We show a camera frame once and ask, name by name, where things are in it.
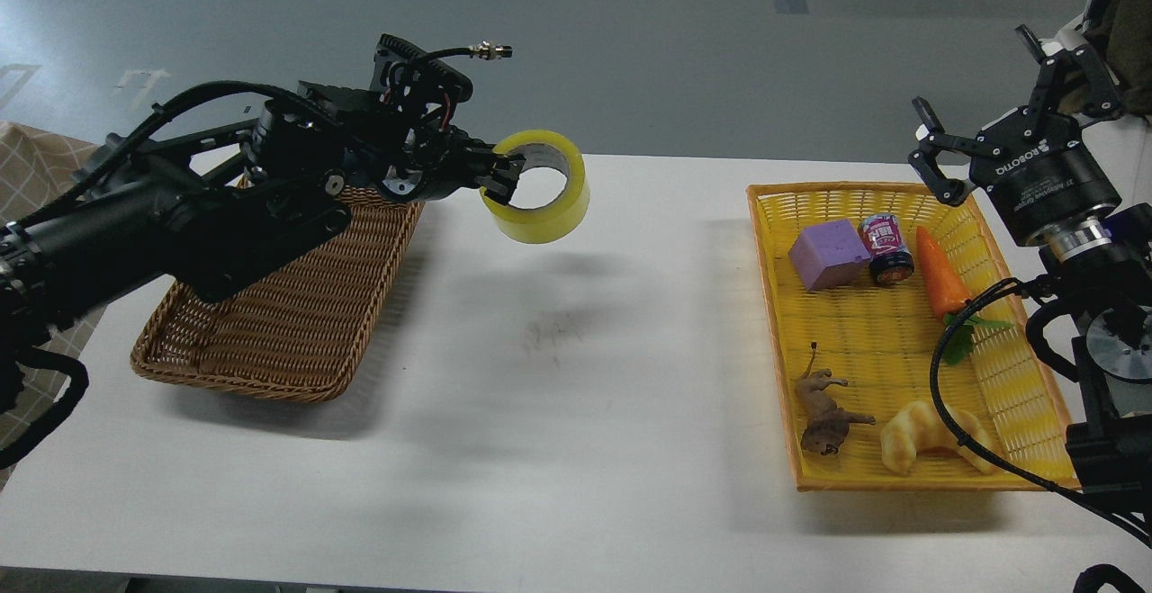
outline canned food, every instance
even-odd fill
[[[877,212],[861,223],[861,240],[872,256],[869,273],[878,286],[892,286],[911,276],[915,266],[908,251],[900,220],[889,212]]]

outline white table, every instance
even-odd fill
[[[1070,591],[1152,555],[1044,493],[797,493],[749,183],[901,164],[588,159],[552,245],[477,196],[425,212],[346,395],[135,377],[166,289],[109,307],[92,387],[0,496],[0,564],[452,591]],[[1135,167],[1117,169],[1124,191]],[[982,202],[1009,265],[1039,268]],[[1078,413],[1075,390],[1069,405]]]

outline yellow tape roll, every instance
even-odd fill
[[[573,142],[550,130],[525,130],[497,143],[492,151],[523,154],[523,170],[552,167],[567,178],[556,199],[539,208],[503,206],[488,199],[484,188],[480,188],[484,203],[506,236],[525,244],[551,243],[567,236],[581,223],[588,212],[589,191],[584,180],[584,158]]]

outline yellow plastic basket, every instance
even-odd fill
[[[950,208],[918,183],[782,183],[749,187],[765,302],[773,330],[776,385],[796,487],[808,489],[1037,489],[1007,471],[982,474],[954,453],[922,454],[909,476],[880,461],[880,429],[910,401],[931,401],[929,364],[943,330],[930,310],[919,273],[880,288],[863,272],[850,286],[809,292],[788,251],[803,228],[893,212],[916,257],[916,227],[929,228],[972,295],[1008,278],[1003,257],[975,199]],[[982,317],[1010,329],[979,330],[976,351],[958,366],[941,365],[945,401],[975,413],[995,436],[998,454],[1066,487],[1077,487],[1063,448],[1069,417],[1053,377],[1024,339],[1020,298],[1005,298]],[[826,391],[848,411],[869,413],[876,426],[851,425],[840,453],[803,451],[806,411],[794,385],[819,343],[816,368],[832,368],[848,387]]]

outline purple block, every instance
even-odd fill
[[[799,233],[788,257],[808,290],[847,286],[872,260],[851,221],[825,221]]]

